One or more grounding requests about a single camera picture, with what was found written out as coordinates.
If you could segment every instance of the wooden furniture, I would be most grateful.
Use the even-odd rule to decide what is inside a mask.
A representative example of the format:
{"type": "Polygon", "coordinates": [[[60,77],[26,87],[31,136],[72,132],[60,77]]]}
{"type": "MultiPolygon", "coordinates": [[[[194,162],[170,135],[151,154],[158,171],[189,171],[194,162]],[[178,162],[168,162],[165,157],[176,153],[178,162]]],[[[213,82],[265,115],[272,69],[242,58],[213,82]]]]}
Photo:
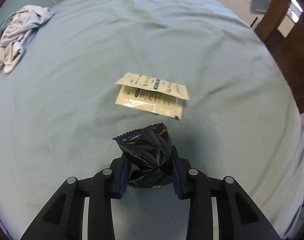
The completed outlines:
{"type": "Polygon", "coordinates": [[[289,8],[291,0],[272,0],[272,3],[255,29],[266,44],[289,84],[300,113],[304,112],[304,0],[297,0],[303,9],[299,21],[288,36],[280,38],[277,28],[289,8]]]}

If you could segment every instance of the window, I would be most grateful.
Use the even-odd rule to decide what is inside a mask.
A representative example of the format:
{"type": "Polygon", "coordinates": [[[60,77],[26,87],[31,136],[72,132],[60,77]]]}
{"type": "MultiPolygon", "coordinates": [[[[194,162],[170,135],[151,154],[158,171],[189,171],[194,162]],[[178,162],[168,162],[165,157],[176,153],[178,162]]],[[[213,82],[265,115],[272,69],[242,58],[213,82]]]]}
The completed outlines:
{"type": "Polygon", "coordinates": [[[292,18],[294,22],[297,22],[301,13],[303,12],[302,8],[296,0],[292,0],[290,8],[288,9],[287,15],[292,18]]]}

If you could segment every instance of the bed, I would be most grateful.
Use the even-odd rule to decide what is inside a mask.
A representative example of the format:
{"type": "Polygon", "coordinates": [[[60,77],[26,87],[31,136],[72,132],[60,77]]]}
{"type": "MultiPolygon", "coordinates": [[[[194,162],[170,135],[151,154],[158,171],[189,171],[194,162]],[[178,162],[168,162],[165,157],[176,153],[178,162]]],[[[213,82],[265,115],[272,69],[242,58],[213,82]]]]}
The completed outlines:
{"type": "MultiPolygon", "coordinates": [[[[14,240],[64,180],[120,157],[113,137],[157,122],[181,157],[210,177],[236,178],[279,235],[291,236],[304,197],[304,132],[286,81],[246,23],[215,0],[65,0],[52,10],[15,69],[0,73],[0,219],[14,240]],[[114,82],[127,72],[186,85],[182,120],[115,105],[114,82]]],[[[185,239],[188,209],[172,185],[128,187],[112,202],[116,239],[185,239]]]]}

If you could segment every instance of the black foil package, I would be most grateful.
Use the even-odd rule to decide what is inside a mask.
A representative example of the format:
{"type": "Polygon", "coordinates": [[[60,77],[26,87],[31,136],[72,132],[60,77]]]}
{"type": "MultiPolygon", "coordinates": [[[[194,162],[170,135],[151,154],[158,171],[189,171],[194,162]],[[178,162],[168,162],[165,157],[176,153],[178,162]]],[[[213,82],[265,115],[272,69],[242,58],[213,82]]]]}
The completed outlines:
{"type": "Polygon", "coordinates": [[[129,186],[151,188],[172,182],[172,144],[163,123],[127,132],[113,140],[134,164],[129,186]]]}

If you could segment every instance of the packet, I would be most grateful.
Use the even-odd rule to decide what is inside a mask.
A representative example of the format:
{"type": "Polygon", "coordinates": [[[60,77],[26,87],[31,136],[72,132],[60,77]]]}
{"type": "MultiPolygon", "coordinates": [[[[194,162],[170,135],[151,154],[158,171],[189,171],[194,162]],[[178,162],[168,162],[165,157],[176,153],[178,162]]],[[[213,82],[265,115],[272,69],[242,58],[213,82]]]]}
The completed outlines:
{"type": "Polygon", "coordinates": [[[123,85],[116,104],[155,114],[180,119],[183,114],[183,99],[189,99],[186,86],[127,73],[115,84],[123,85]]]}
{"type": "Polygon", "coordinates": [[[159,187],[172,182],[171,139],[163,123],[149,125],[113,138],[136,169],[129,186],[159,187]]]}

